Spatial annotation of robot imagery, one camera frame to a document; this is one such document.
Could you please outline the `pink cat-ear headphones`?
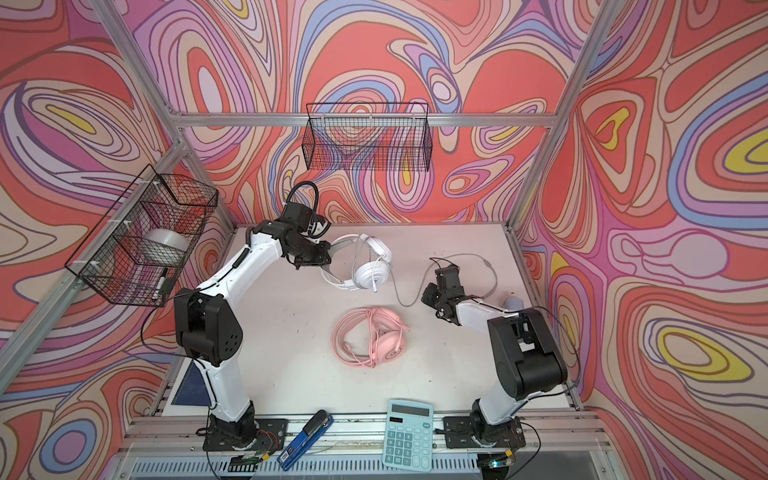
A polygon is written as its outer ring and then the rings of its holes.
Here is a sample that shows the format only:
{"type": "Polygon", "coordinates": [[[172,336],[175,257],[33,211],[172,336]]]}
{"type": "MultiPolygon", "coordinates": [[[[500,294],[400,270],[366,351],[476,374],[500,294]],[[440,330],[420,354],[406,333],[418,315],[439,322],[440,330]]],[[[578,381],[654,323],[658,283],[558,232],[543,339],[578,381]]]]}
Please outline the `pink cat-ear headphones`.
{"type": "Polygon", "coordinates": [[[343,314],[333,327],[331,348],[335,357],[353,368],[374,369],[378,365],[394,361],[402,356],[407,347],[406,334],[411,329],[393,310],[385,307],[364,307],[343,314]],[[356,353],[346,340],[356,327],[368,329],[365,353],[356,353]]]}

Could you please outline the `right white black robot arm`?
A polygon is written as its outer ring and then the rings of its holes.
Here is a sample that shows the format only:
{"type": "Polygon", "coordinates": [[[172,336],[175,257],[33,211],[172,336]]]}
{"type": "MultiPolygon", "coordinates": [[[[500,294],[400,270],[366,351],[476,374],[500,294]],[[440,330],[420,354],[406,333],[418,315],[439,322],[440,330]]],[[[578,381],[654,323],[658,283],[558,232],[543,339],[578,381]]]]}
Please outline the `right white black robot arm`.
{"type": "Polygon", "coordinates": [[[462,425],[456,417],[444,421],[448,446],[458,448],[461,436],[485,448],[520,446],[517,413],[568,381],[568,368],[545,316],[536,308],[512,310],[467,294],[460,269],[452,263],[435,270],[421,302],[437,318],[486,335],[497,377],[489,392],[475,400],[462,425]]]}

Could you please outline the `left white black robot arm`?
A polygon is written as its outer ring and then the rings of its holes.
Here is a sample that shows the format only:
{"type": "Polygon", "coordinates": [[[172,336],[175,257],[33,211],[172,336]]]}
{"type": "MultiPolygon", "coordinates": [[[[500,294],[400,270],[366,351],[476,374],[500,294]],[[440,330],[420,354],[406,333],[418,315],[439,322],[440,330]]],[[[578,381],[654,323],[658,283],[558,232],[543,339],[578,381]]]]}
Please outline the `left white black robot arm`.
{"type": "Polygon", "coordinates": [[[244,245],[211,278],[174,298],[176,342],[197,364],[208,397],[207,448],[247,450],[260,433],[238,365],[243,330],[234,308],[276,261],[295,268],[331,263],[321,239],[330,222],[314,207],[288,201],[281,215],[248,230],[244,245]]]}

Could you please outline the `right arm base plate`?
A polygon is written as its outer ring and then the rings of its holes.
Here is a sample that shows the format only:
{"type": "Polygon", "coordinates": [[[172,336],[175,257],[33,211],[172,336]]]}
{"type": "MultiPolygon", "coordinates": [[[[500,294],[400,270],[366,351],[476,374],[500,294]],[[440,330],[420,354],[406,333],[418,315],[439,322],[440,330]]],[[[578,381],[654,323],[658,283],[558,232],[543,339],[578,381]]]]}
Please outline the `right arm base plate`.
{"type": "Polygon", "coordinates": [[[444,417],[442,435],[449,449],[505,448],[516,451],[526,446],[523,427],[517,418],[490,425],[476,412],[444,417]]]}

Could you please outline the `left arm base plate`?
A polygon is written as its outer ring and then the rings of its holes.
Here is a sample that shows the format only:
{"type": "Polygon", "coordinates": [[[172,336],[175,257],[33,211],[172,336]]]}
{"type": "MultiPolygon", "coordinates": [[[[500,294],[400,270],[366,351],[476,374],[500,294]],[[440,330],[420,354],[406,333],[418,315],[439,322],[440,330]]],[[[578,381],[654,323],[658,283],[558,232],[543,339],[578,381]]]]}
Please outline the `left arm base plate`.
{"type": "Polygon", "coordinates": [[[225,422],[208,417],[203,450],[206,452],[261,452],[280,450],[285,443],[288,420],[256,418],[225,422]]]}

